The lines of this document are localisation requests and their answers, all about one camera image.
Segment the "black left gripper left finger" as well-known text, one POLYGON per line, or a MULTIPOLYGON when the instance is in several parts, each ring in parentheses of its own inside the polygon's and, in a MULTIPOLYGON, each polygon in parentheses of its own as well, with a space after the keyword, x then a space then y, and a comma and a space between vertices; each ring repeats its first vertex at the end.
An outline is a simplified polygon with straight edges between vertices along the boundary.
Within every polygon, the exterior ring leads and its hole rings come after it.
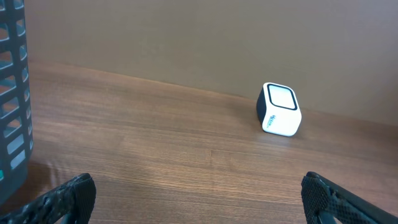
POLYGON ((95 199, 95 182, 89 173, 83 173, 1 216, 1 223, 52 224, 61 220, 62 223, 88 224, 95 199))

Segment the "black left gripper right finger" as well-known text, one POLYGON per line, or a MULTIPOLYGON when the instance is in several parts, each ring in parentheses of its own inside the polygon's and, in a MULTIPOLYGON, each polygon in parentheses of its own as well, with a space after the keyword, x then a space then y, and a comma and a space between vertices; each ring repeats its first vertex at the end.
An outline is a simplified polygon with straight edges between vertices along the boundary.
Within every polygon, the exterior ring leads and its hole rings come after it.
POLYGON ((396 216, 352 194, 316 172, 307 172, 301 186, 307 223, 397 223, 396 216))

